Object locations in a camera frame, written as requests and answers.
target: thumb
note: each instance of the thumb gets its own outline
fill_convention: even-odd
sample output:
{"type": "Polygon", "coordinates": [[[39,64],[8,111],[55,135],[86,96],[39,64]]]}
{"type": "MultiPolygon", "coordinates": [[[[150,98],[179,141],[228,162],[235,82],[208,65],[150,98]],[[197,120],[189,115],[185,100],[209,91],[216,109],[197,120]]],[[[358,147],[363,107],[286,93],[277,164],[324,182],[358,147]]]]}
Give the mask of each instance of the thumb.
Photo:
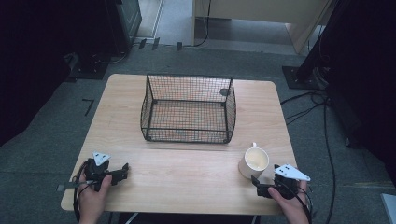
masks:
{"type": "Polygon", "coordinates": [[[285,202],[285,199],[282,197],[282,195],[280,195],[279,191],[277,191],[274,188],[269,188],[268,189],[268,193],[270,193],[271,197],[280,205],[282,206],[282,204],[285,202]]]}
{"type": "Polygon", "coordinates": [[[108,190],[110,189],[111,180],[112,180],[112,179],[113,179],[113,176],[112,176],[112,175],[107,175],[107,176],[105,176],[105,178],[103,179],[101,188],[100,188],[100,190],[99,190],[99,193],[100,193],[102,196],[106,197],[107,192],[108,192],[108,190]]]}

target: wire mesh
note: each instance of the wire mesh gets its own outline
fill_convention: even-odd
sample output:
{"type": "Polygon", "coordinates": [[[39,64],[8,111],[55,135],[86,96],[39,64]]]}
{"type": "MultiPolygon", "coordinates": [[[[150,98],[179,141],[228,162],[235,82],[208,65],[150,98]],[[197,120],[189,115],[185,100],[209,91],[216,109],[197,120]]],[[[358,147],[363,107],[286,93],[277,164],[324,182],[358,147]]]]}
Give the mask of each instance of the wire mesh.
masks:
{"type": "Polygon", "coordinates": [[[235,118],[231,77],[147,76],[140,123],[148,141],[228,143],[235,118]]]}

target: cup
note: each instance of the cup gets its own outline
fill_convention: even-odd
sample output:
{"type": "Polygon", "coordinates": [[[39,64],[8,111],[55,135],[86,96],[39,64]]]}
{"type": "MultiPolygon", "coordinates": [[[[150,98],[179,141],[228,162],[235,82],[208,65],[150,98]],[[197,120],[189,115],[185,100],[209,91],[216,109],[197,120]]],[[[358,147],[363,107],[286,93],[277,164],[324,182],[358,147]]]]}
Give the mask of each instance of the cup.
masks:
{"type": "Polygon", "coordinates": [[[253,147],[249,148],[242,160],[238,163],[239,172],[250,179],[253,175],[258,178],[269,164],[268,154],[253,143],[253,147]]]}

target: gray carpet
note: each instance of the gray carpet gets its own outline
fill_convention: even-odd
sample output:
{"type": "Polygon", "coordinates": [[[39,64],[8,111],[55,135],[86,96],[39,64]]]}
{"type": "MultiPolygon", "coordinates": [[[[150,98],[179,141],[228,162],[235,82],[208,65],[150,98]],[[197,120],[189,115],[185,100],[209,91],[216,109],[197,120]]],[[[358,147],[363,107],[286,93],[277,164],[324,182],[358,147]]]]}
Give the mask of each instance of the gray carpet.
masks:
{"type": "MultiPolygon", "coordinates": [[[[103,80],[63,83],[39,111],[26,131],[0,150],[0,223],[74,223],[63,211],[63,194],[56,186],[68,180],[111,74],[178,73],[269,80],[280,100],[305,91],[289,90],[282,65],[298,66],[304,57],[259,52],[159,46],[134,47],[120,63],[111,64],[103,80]],[[94,104],[85,116],[89,102],[94,104]]],[[[309,97],[283,105],[290,116],[314,105],[309,97]]],[[[337,188],[331,223],[388,223],[380,194],[396,194],[381,161],[365,149],[345,147],[343,131],[327,109],[329,143],[337,188]]],[[[332,170],[325,145],[323,107],[288,126],[299,168],[310,175],[314,223],[325,223],[332,198],[332,170]]],[[[106,223],[105,213],[100,223],[106,223]]],[[[285,223],[282,216],[263,216],[262,223],[285,223]]]]}

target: wooden desk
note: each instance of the wooden desk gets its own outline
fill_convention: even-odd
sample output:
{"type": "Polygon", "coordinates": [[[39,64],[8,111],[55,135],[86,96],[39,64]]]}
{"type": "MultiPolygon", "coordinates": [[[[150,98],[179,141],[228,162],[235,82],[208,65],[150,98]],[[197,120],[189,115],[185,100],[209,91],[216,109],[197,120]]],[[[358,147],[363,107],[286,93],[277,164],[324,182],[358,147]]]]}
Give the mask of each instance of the wooden desk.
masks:
{"type": "MultiPolygon", "coordinates": [[[[273,200],[258,197],[250,180],[238,171],[238,162],[253,141],[270,158],[261,182],[271,182],[274,163],[296,165],[274,83],[233,81],[235,130],[229,144],[219,145],[145,141],[140,130],[145,81],[145,76],[110,77],[73,171],[74,175],[94,151],[111,155],[110,171],[129,162],[128,179],[110,189],[107,211],[281,213],[273,200]]],[[[62,208],[73,210],[72,203],[73,190],[69,189],[62,208]]]]}
{"type": "MultiPolygon", "coordinates": [[[[294,49],[300,53],[325,17],[331,2],[332,0],[212,0],[209,17],[286,23],[294,49]]],[[[208,7],[209,0],[194,0],[192,3],[192,44],[195,18],[207,17],[208,7]]]]}

